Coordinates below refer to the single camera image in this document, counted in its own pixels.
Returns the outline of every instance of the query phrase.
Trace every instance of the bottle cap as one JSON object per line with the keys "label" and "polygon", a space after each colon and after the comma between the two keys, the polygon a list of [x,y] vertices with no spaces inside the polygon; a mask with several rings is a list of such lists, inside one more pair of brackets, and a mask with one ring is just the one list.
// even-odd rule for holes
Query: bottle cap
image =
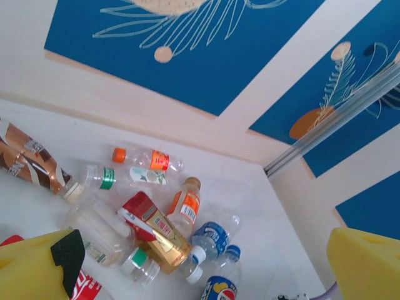
{"label": "bottle cap", "polygon": [[193,246],[191,254],[193,255],[193,258],[196,260],[197,264],[201,264],[206,260],[207,257],[207,253],[200,246]]}
{"label": "bottle cap", "polygon": [[123,163],[126,157],[126,149],[124,148],[115,148],[112,153],[112,161],[115,163]]}
{"label": "bottle cap", "polygon": [[128,258],[124,261],[121,266],[121,271],[130,276],[133,270],[136,268],[140,268],[143,266],[144,262],[148,258],[148,255],[140,248],[136,247],[136,249],[128,256]]}
{"label": "bottle cap", "polygon": [[240,258],[240,248],[237,245],[229,245],[226,248],[226,254],[230,254],[235,261],[238,261]]}
{"label": "bottle cap", "polygon": [[192,274],[189,275],[188,278],[186,278],[186,281],[189,284],[195,284],[196,282],[199,281],[199,279],[201,278],[201,276],[203,275],[203,269],[201,269],[200,266],[196,266],[192,272]]}
{"label": "bottle cap", "polygon": [[188,177],[186,178],[184,184],[189,183],[189,184],[195,184],[197,186],[198,189],[200,189],[201,187],[201,182],[198,178],[196,177]]}
{"label": "bottle cap", "polygon": [[83,191],[83,185],[75,182],[71,188],[64,195],[62,195],[62,198],[68,203],[74,204],[81,197]]}

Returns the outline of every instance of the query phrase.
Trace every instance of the yellow foam pad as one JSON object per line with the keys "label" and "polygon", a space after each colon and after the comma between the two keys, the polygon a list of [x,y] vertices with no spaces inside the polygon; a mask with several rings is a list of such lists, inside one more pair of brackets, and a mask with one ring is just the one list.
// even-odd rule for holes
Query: yellow foam pad
{"label": "yellow foam pad", "polygon": [[62,230],[0,247],[0,299],[68,300],[63,267],[51,246],[70,234]]}
{"label": "yellow foam pad", "polygon": [[400,241],[336,228],[327,257],[345,300],[400,299]]}

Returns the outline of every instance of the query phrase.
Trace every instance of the white surface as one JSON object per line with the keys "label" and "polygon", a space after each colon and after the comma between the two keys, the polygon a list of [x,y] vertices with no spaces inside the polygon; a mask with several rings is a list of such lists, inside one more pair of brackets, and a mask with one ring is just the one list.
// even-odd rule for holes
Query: white surface
{"label": "white surface", "polygon": [[326,244],[332,229],[341,226],[333,209],[400,171],[399,136],[397,125],[318,178],[299,159],[270,179],[326,287],[334,281]]}
{"label": "white surface", "polygon": [[326,0],[215,119],[130,82],[55,59],[43,46],[56,0],[6,1],[0,10],[0,40],[7,49],[0,52],[0,97],[266,165],[288,145],[248,133],[248,127],[378,2]]}
{"label": "white surface", "polygon": [[[0,100],[0,116],[37,139],[66,171],[76,175],[82,160],[108,162],[112,145],[135,142],[170,152],[184,160],[186,172],[201,180],[201,208],[196,227],[207,220],[205,211],[234,207],[242,228],[233,238],[242,249],[243,280],[238,299],[270,300],[278,294],[324,291],[313,266],[260,165],[191,149],[151,137],[94,124]],[[0,235],[31,238],[58,229],[68,204],[42,187],[0,172]],[[159,205],[166,209],[169,203]],[[190,286],[177,274],[160,274],[144,291],[117,269],[97,265],[90,257],[84,269],[116,300],[200,299],[209,268]]]}

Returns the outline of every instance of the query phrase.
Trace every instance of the black foam piece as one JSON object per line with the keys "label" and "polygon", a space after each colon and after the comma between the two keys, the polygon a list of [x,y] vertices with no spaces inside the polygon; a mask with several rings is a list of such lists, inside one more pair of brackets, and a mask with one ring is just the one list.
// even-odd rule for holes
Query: black foam piece
{"label": "black foam piece", "polygon": [[81,233],[75,229],[51,246],[51,254],[56,266],[61,266],[64,278],[62,284],[68,295],[72,298],[76,280],[85,258]]}

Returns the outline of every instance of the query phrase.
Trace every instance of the blue bottle label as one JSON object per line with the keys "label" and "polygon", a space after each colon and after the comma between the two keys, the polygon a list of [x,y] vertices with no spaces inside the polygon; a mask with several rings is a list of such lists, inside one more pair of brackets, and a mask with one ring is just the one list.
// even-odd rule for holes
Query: blue bottle label
{"label": "blue bottle label", "polygon": [[229,238],[226,231],[215,222],[204,223],[196,232],[194,236],[206,236],[211,238],[217,249],[218,256],[225,252],[226,247],[229,244]]}
{"label": "blue bottle label", "polygon": [[238,290],[225,277],[213,276],[207,281],[201,300],[235,300]]}

